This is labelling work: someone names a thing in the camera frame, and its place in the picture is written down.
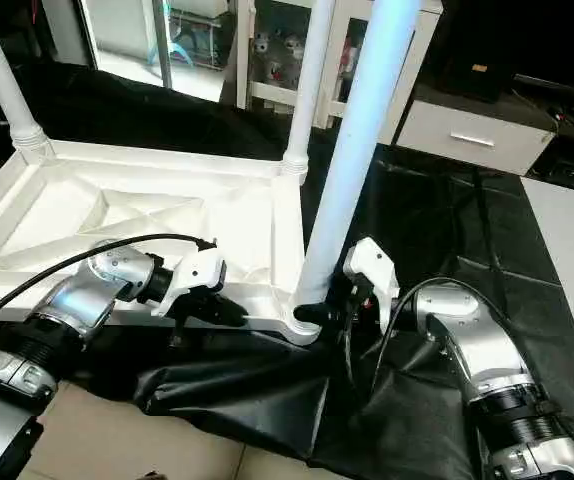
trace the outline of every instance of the drawer handle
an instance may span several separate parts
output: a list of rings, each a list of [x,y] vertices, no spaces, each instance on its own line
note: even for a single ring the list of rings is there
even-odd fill
[[[483,145],[485,147],[494,148],[493,140],[484,140],[482,138],[470,137],[468,135],[461,135],[460,133],[451,132],[449,135],[451,138],[456,140],[462,140],[463,142],[475,143],[476,145]]]

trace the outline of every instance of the black cable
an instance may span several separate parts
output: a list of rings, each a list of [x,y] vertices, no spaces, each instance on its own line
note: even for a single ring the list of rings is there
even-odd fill
[[[347,374],[347,380],[351,387],[358,391],[358,385],[356,385],[356,380],[354,378],[354,368],[351,363],[351,331],[353,329],[354,321],[358,317],[359,305],[352,304],[347,312],[345,318],[345,328],[343,330],[343,350],[345,353],[345,372]]]
[[[387,324],[387,329],[385,330],[385,334],[383,335],[383,341],[380,344],[380,349],[378,351],[378,360],[376,361],[376,367],[374,368],[374,376],[372,378],[371,389],[369,392],[369,398],[371,398],[376,390],[376,382],[378,381],[378,374],[380,373],[380,368],[382,366],[383,358],[385,357],[385,350],[387,350],[387,345],[389,345],[389,340],[392,337],[392,333],[394,331],[394,325],[396,320],[400,316],[400,312],[402,312],[403,308],[411,300],[415,293],[418,292],[423,287],[427,285],[433,284],[445,284],[445,283],[454,283],[463,287],[464,289],[468,290],[471,294],[479,297],[487,306],[494,312],[499,320],[505,320],[505,315],[500,311],[500,309],[494,305],[491,300],[489,300],[485,295],[483,295],[480,291],[469,285],[468,283],[461,282],[460,280],[456,280],[455,278],[450,277],[432,277],[428,278],[427,280],[423,280],[420,283],[417,283],[413,287],[409,289],[407,293],[403,296],[400,300],[398,305],[394,310],[391,318],[389,319],[389,323]]]
[[[9,292],[7,295],[1,298],[0,309],[3,308],[5,305],[7,305],[9,302],[11,302],[18,295],[23,293],[25,290],[33,287],[38,282],[44,280],[50,275],[53,275],[58,270],[73,265],[74,263],[80,262],[81,260],[85,260],[86,258],[89,257],[93,257],[94,255],[98,255],[99,253],[104,253],[108,250],[113,250],[114,248],[124,247],[125,245],[131,245],[132,243],[145,242],[147,240],[162,240],[162,239],[193,242],[196,244],[199,250],[207,250],[209,248],[214,248],[216,246],[214,243],[203,240],[202,238],[192,237],[191,235],[182,235],[180,233],[152,233],[149,235],[139,235],[137,237],[130,237],[125,238],[123,240],[117,240],[115,242],[111,242],[106,245],[101,245],[99,247],[92,248],[90,250],[87,250],[86,252],[79,253],[77,255],[74,255],[73,257],[69,257],[68,259],[63,260],[62,262],[59,262],[56,265],[51,266],[40,273],[37,273],[29,280],[21,283],[18,287],[14,288],[11,292]]]

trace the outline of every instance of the white pole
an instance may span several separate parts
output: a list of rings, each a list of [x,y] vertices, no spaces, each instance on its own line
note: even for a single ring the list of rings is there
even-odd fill
[[[19,148],[43,146],[47,137],[36,123],[0,48],[0,106],[9,121],[10,135]]]
[[[296,107],[291,120],[289,143],[283,155],[283,173],[298,175],[301,185],[307,175],[309,134],[316,112],[335,3],[336,0],[317,0],[311,10],[305,54],[298,82]]]
[[[420,0],[376,0],[292,303],[325,300],[414,31]]]

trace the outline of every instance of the black plastic sheet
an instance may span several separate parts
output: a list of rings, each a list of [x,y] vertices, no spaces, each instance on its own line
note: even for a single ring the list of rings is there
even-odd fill
[[[108,74],[62,65],[17,73],[54,138],[275,160],[286,143],[285,122]],[[312,136],[302,190],[306,236],[333,142],[333,133]],[[492,298],[574,430],[574,322],[517,177],[379,147],[346,247],[365,235],[391,255],[403,288],[446,274]],[[332,300],[341,297],[342,282],[336,287]],[[333,331],[307,348],[222,331],[188,331],[178,348],[169,346],[170,335],[106,327],[74,380],[147,414],[182,417],[353,478],[481,476],[480,448],[455,378],[417,335],[391,342],[367,405],[345,381]],[[373,358],[358,354],[370,338],[369,328],[355,336],[362,384]]]

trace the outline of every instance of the cabinet drawer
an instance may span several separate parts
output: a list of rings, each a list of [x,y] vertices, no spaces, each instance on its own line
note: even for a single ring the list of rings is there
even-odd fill
[[[396,143],[524,175],[552,137],[545,130],[414,101]]]

